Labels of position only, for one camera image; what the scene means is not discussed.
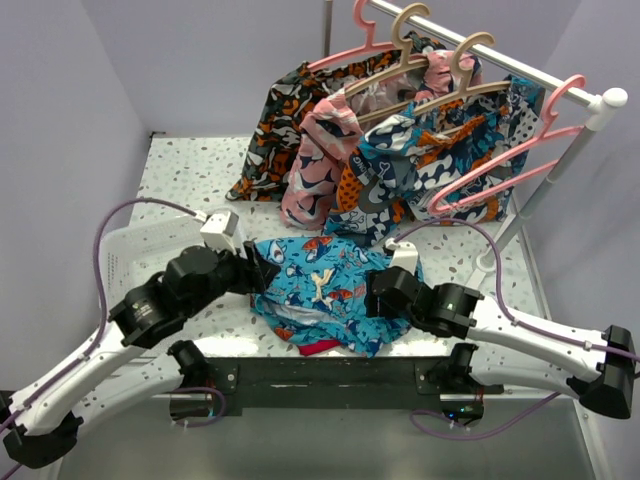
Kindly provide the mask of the blue shark print shorts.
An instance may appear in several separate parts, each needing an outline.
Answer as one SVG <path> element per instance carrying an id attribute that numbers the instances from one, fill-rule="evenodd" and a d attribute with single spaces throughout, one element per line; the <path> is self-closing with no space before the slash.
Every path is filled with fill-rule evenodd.
<path id="1" fill-rule="evenodd" d="M 373 357 L 410 330 L 402 317 L 366 317 L 366 274 L 388 268 L 390 256 L 332 236 L 264 240 L 256 248 L 281 271 L 265 293 L 251 296 L 251 309 L 282 340 L 298 347 L 335 339 Z"/>

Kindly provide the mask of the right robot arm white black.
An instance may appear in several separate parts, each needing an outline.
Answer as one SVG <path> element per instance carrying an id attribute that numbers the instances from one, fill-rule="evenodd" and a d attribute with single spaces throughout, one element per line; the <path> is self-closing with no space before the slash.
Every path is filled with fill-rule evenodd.
<path id="1" fill-rule="evenodd" d="M 514 385 L 558 392 L 601 416 L 632 414 L 636 355 L 631 333 L 552 322 L 509 309 L 454 283 L 430 287 L 400 267 L 367 276 L 366 312 L 453 339 L 429 379 L 459 393 Z"/>

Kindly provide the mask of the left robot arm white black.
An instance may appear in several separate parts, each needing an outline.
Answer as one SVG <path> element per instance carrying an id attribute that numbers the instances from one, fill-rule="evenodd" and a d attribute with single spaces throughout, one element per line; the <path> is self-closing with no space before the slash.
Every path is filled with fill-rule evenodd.
<path id="1" fill-rule="evenodd" d="M 167 353 L 127 374 L 114 373 L 164 339 L 214 300 L 263 293 L 280 265 L 252 242 L 243 254 L 192 246 L 164 271 L 130 290 L 106 323 L 48 374 L 1 395 L 4 447 L 18 464 L 39 469 L 64 457 L 89 430 L 155 394 L 207 391 L 207 359 L 194 341 L 177 341 Z"/>

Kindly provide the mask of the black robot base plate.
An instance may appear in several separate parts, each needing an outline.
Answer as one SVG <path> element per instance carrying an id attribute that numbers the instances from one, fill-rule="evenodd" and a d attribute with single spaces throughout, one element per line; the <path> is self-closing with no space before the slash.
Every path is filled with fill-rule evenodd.
<path id="1" fill-rule="evenodd" d="M 476 400 L 504 392 L 447 380 L 448 363 L 447 356 L 210 358 L 207 373 L 178 386 L 217 389 L 229 416 L 246 409 L 437 409 L 446 395 Z"/>

